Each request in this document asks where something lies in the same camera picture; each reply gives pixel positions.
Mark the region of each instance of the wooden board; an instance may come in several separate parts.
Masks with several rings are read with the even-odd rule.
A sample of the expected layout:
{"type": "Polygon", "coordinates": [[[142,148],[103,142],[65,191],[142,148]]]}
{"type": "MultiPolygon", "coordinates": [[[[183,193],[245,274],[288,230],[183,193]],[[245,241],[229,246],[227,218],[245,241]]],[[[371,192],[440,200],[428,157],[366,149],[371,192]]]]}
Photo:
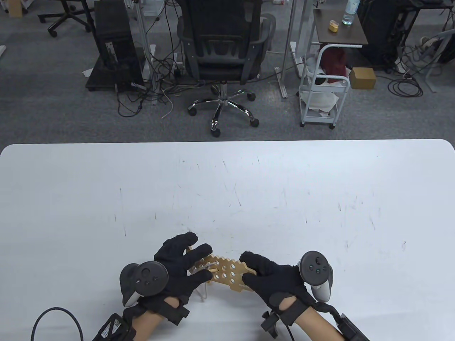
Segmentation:
{"type": "Polygon", "coordinates": [[[242,291],[249,290],[252,291],[245,283],[242,281],[242,275],[244,273],[256,274],[256,271],[247,267],[245,262],[236,261],[229,258],[224,258],[220,256],[210,255],[202,258],[196,265],[190,270],[191,272],[196,272],[202,267],[207,266],[208,264],[214,263],[207,267],[212,273],[213,278],[210,282],[217,282],[221,284],[228,285],[231,290],[242,291]]]}

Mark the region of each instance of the cardboard box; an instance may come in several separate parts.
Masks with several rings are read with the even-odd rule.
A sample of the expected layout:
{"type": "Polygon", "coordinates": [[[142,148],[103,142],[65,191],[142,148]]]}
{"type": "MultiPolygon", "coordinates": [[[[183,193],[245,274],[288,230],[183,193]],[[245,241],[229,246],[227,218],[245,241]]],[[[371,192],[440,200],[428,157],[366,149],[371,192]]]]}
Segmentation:
{"type": "Polygon", "coordinates": [[[371,90],[376,84],[376,75],[369,67],[354,67],[349,74],[353,89],[371,90]]]}

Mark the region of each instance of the white tag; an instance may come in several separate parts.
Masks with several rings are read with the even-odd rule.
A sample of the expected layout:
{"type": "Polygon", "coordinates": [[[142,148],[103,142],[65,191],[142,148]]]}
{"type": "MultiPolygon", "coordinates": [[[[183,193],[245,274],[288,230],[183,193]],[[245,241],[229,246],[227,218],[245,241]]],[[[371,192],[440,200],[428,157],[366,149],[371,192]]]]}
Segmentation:
{"type": "MultiPolygon", "coordinates": [[[[120,327],[121,323],[119,320],[115,320],[114,321],[114,326],[112,328],[112,333],[114,334],[116,332],[116,330],[118,329],[118,327],[120,327]]],[[[106,339],[107,335],[109,334],[109,328],[111,327],[111,324],[109,323],[106,328],[103,330],[103,332],[101,333],[101,336],[103,337],[103,339],[106,339]]]]}

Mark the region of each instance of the hand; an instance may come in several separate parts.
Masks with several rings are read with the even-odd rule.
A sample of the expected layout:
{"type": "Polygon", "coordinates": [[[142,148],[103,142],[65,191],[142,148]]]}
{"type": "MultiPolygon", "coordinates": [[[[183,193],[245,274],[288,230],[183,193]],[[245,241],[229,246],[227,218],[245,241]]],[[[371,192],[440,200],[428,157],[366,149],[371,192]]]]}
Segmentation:
{"type": "Polygon", "coordinates": [[[197,261],[212,253],[212,247],[209,244],[202,244],[184,255],[185,250],[196,242],[197,236],[193,232],[187,232],[163,243],[161,249],[155,254],[154,260],[164,265],[169,280],[159,294],[141,297],[138,300],[140,305],[147,310],[157,311],[157,304],[162,304],[167,297],[176,297],[179,299],[180,305],[185,305],[192,292],[200,284],[212,279],[212,273],[209,270],[202,270],[191,276],[187,275],[187,271],[197,261]]]}
{"type": "Polygon", "coordinates": [[[307,292],[304,281],[297,266],[278,265],[264,256],[245,251],[239,259],[257,272],[257,275],[245,273],[242,276],[245,285],[256,292],[274,312],[280,314],[295,301],[295,296],[302,303],[310,306],[315,300],[307,292]],[[284,293],[287,297],[273,305],[270,297],[276,293],[284,293]]]}

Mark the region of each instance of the office chair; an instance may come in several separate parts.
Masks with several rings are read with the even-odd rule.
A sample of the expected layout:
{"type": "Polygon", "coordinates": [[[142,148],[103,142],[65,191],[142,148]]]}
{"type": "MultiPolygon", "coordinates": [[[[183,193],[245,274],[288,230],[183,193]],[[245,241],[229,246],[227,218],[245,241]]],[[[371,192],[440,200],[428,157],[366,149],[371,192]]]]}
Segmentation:
{"type": "Polygon", "coordinates": [[[252,127],[259,126],[250,110],[232,98],[247,94],[250,101],[256,95],[248,90],[238,90],[228,95],[228,82],[246,84],[260,72],[270,40],[273,37],[271,20],[261,22],[263,0],[176,0],[182,9],[177,25],[177,35],[185,50],[185,66],[196,80],[215,81],[211,91],[217,98],[197,100],[188,107],[191,116],[202,103],[217,103],[212,119],[211,133],[219,137],[217,128],[225,106],[232,106],[244,113],[252,127]]]}
{"type": "Polygon", "coordinates": [[[47,13],[47,14],[38,14],[38,18],[40,19],[41,23],[46,22],[46,18],[59,18],[55,23],[53,23],[51,26],[48,27],[47,31],[51,35],[51,37],[56,38],[57,37],[57,32],[55,32],[55,29],[59,27],[66,19],[74,19],[77,21],[79,24],[82,24],[85,26],[86,32],[91,32],[91,27],[88,23],[85,21],[79,19],[77,15],[80,14],[85,14],[87,16],[90,15],[90,12],[94,11],[94,8],[91,7],[89,8],[87,5],[86,0],[71,0],[71,1],[79,1],[82,4],[82,10],[77,10],[76,7],[73,5],[68,6],[68,3],[66,0],[60,0],[63,10],[65,11],[64,13],[47,13]]]}

